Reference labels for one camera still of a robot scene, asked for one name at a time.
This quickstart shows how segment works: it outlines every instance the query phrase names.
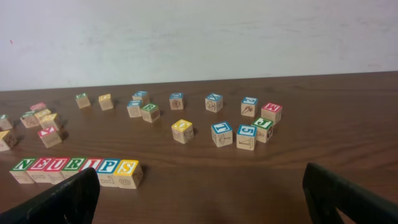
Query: black object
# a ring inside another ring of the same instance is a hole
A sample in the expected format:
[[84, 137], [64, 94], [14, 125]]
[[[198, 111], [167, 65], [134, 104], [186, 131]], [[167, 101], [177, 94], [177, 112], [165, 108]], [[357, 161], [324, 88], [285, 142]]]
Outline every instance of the black object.
[[344, 223], [336, 208], [358, 224], [398, 223], [398, 206], [396, 204], [318, 164], [307, 164], [303, 189], [314, 224]]
[[87, 168], [4, 212], [0, 223], [91, 223], [99, 195], [97, 173], [94, 168]]

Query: wall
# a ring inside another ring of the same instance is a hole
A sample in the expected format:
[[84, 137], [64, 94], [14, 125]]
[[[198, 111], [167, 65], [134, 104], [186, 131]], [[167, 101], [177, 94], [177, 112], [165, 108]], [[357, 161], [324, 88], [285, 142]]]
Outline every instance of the wall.
[[398, 70], [396, 0], [0, 1], [0, 90]]

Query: toy block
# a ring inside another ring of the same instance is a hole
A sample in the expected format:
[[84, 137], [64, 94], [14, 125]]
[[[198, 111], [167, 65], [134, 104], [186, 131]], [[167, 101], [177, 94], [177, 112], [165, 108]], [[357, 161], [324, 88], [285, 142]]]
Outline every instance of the toy block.
[[61, 171], [68, 161], [69, 158], [55, 158], [44, 167], [44, 173], [50, 179], [51, 184], [57, 184], [65, 180]]
[[154, 103], [148, 103], [141, 108], [141, 115], [144, 121], [153, 123], [160, 118], [159, 106]]
[[217, 113], [223, 108], [223, 96], [212, 93], [206, 97], [205, 104], [206, 110]]
[[62, 143], [61, 137], [58, 135], [57, 130], [55, 127], [50, 127], [39, 131], [40, 139], [43, 141], [46, 148], [50, 148], [56, 144]]
[[70, 158], [68, 163], [61, 170], [62, 175], [65, 177], [65, 179], [67, 179], [79, 173], [79, 170], [85, 161], [86, 158], [82, 157]]
[[149, 94], [147, 91], [138, 91], [132, 95], [132, 100], [141, 100], [142, 105], [145, 106], [149, 103]]
[[37, 120], [40, 122], [42, 120], [42, 118], [44, 118], [47, 115], [50, 115], [51, 111], [49, 109], [44, 109], [42, 111], [39, 111], [35, 114], [35, 117], [37, 118]]
[[127, 112], [130, 118], [137, 118], [141, 116], [142, 100], [132, 100], [127, 105]]
[[120, 159], [104, 159], [97, 169], [99, 184], [104, 187], [119, 187], [115, 176], [113, 175]]
[[241, 114], [243, 116], [255, 117], [258, 109], [257, 98], [245, 97], [241, 103]]
[[261, 108], [261, 117], [273, 121], [274, 125], [277, 124], [282, 117], [282, 106], [267, 103]]
[[192, 123], [181, 119], [172, 125], [172, 132], [174, 140], [185, 144], [193, 138]]
[[137, 189], [144, 174], [142, 173], [139, 161], [123, 159], [120, 161], [113, 175], [120, 188]]
[[99, 96], [98, 101], [103, 111], [113, 109], [113, 103], [110, 94]]
[[44, 172], [45, 166], [47, 166], [54, 158], [43, 157], [38, 158], [33, 165], [31, 165], [26, 171], [32, 180], [36, 183], [51, 183], [50, 177]]
[[45, 103], [37, 103], [36, 105], [30, 106], [30, 110], [41, 111], [47, 109]]
[[43, 129], [55, 127], [57, 131], [62, 127], [61, 119], [57, 113], [44, 116], [40, 120], [40, 125]]
[[184, 100], [182, 93], [172, 93], [170, 95], [170, 107], [172, 110], [183, 110], [184, 109]]
[[241, 124], [236, 133], [236, 147], [253, 151], [256, 146], [256, 134], [255, 126]]
[[86, 93], [76, 95], [75, 99], [76, 99], [76, 103], [77, 103], [77, 106], [79, 107], [79, 109], [85, 108], [87, 106], [91, 106], [91, 103], [90, 103]]
[[12, 124], [8, 120], [8, 115], [0, 115], [0, 131], [7, 131], [12, 129]]
[[28, 111], [21, 116], [21, 121], [25, 128], [33, 128], [40, 125], [40, 122], [35, 117], [35, 114], [36, 111]]
[[17, 144], [17, 138], [12, 130], [0, 132], [0, 151], [12, 149]]
[[20, 184], [34, 184], [34, 181], [26, 172], [26, 170], [36, 161], [36, 158], [24, 158], [16, 166], [14, 166], [10, 173]]
[[259, 142], [266, 143], [274, 132], [274, 122], [264, 118], [257, 118], [251, 125], [257, 127], [256, 140]]
[[228, 122], [224, 121], [211, 125], [211, 138], [213, 139], [217, 147], [232, 144], [232, 128], [228, 124]]
[[100, 164], [102, 163], [103, 159], [101, 158], [88, 158], [86, 160], [86, 162], [80, 167], [80, 171], [82, 171], [83, 169], [92, 167], [94, 168], [94, 170], [97, 170], [97, 168], [100, 166]]

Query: alphabet block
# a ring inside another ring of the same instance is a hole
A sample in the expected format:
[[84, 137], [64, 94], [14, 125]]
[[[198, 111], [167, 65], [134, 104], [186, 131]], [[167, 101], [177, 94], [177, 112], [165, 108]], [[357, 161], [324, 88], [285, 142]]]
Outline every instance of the alphabet block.
[[97, 168], [100, 166], [102, 163], [103, 159], [101, 158], [88, 158], [86, 162], [80, 167], [79, 171], [82, 171], [83, 169], [92, 167], [94, 170], [97, 170]]
[[228, 122], [223, 121], [221, 123], [211, 125], [211, 138], [217, 147], [232, 144], [232, 128]]
[[104, 159], [97, 169], [99, 184], [104, 187], [119, 187], [116, 177], [113, 175], [120, 159]]
[[12, 123], [8, 120], [8, 115], [0, 115], [0, 131], [12, 129]]
[[153, 123], [160, 118], [159, 107], [154, 103], [148, 103], [141, 108], [141, 115], [144, 121]]
[[110, 94], [99, 96], [98, 101], [103, 111], [113, 109], [113, 103]]
[[39, 120], [35, 117], [36, 111], [28, 111], [21, 116], [21, 122], [25, 128], [33, 128], [39, 126]]
[[68, 161], [69, 158], [54, 158], [44, 167], [44, 173], [50, 179], [51, 184], [57, 184], [65, 180], [61, 171]]
[[185, 144], [193, 138], [192, 123], [181, 119], [172, 125], [172, 132], [174, 140]]
[[66, 166], [61, 170], [62, 175], [67, 179], [79, 173], [79, 170], [85, 161], [86, 158], [82, 157], [71, 158]]
[[60, 117], [57, 113], [44, 116], [40, 120], [40, 125], [43, 129], [55, 127], [57, 131], [59, 131], [62, 127]]
[[51, 183], [50, 178], [44, 172], [45, 166], [47, 166], [54, 158], [43, 157], [38, 158], [33, 165], [31, 165], [26, 171], [30, 178], [36, 183]]
[[241, 114], [243, 116], [254, 117], [257, 113], [258, 101], [259, 100], [257, 98], [243, 98], [241, 103]]
[[50, 115], [51, 111], [49, 109], [44, 109], [42, 111], [39, 111], [35, 114], [35, 117], [37, 120], [40, 122], [45, 116]]
[[41, 103], [37, 103], [36, 105], [30, 106], [30, 110], [35, 110], [35, 111], [41, 111], [47, 109], [47, 106], [45, 105], [45, 103], [41, 102]]
[[142, 100], [132, 100], [127, 105], [127, 111], [129, 112], [130, 118], [137, 118], [141, 116], [141, 105]]
[[91, 106], [91, 103], [90, 103], [86, 93], [76, 95], [75, 99], [76, 99], [76, 103], [77, 103], [77, 106], [79, 107], [79, 109], [85, 108], [87, 106]]
[[36, 158], [24, 158], [16, 166], [14, 166], [10, 173], [20, 184], [33, 184], [34, 181], [30, 178], [26, 170], [36, 161]]
[[145, 106], [149, 103], [149, 94], [147, 91], [138, 91], [132, 96], [132, 100], [141, 100], [142, 105]]
[[142, 173], [139, 161], [123, 159], [120, 161], [113, 175], [120, 188], [137, 189], [144, 174]]
[[170, 107], [172, 110], [182, 110], [184, 109], [184, 100], [182, 93], [172, 93], [170, 95]]
[[236, 147], [253, 151], [256, 146], [256, 134], [255, 126], [241, 124], [236, 133]]
[[223, 96], [211, 93], [205, 99], [206, 110], [212, 112], [219, 112], [223, 108]]
[[17, 138], [12, 130], [0, 132], [0, 151], [12, 149], [17, 144]]
[[277, 124], [282, 117], [282, 106], [267, 103], [261, 108], [261, 117], [273, 121], [274, 125]]
[[259, 142], [266, 143], [274, 132], [274, 122], [264, 118], [257, 118], [251, 125], [257, 127], [256, 139]]
[[46, 148], [50, 148], [56, 144], [62, 143], [61, 137], [58, 135], [57, 130], [53, 126], [43, 129], [37, 134], [39, 134], [39, 137], [43, 141]]

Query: brown tabletop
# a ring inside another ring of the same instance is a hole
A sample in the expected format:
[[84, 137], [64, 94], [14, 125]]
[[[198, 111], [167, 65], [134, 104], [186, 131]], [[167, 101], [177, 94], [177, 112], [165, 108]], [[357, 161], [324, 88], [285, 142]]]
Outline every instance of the brown tabletop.
[[[126, 105], [137, 90], [159, 105], [154, 124], [129, 117]], [[75, 95], [82, 92], [92, 105], [80, 110]], [[184, 110], [170, 109], [175, 92], [184, 93]], [[218, 113], [205, 109], [211, 92], [223, 95]], [[101, 111], [98, 96], [107, 93], [115, 109]], [[259, 98], [259, 106], [282, 105], [282, 120], [254, 151], [237, 149], [235, 140], [217, 148], [211, 124], [228, 121], [235, 135], [253, 121], [240, 114], [244, 96]], [[39, 127], [19, 121], [42, 101], [61, 115], [67, 132], [50, 149]], [[140, 160], [139, 188], [101, 187], [93, 223], [310, 223], [301, 186], [308, 162], [398, 202], [398, 72], [8, 91], [0, 92], [4, 113], [19, 143], [0, 152], [0, 212], [52, 186], [18, 184], [9, 173], [23, 157], [44, 156]], [[172, 137], [179, 119], [193, 123], [195, 137], [186, 144]]]

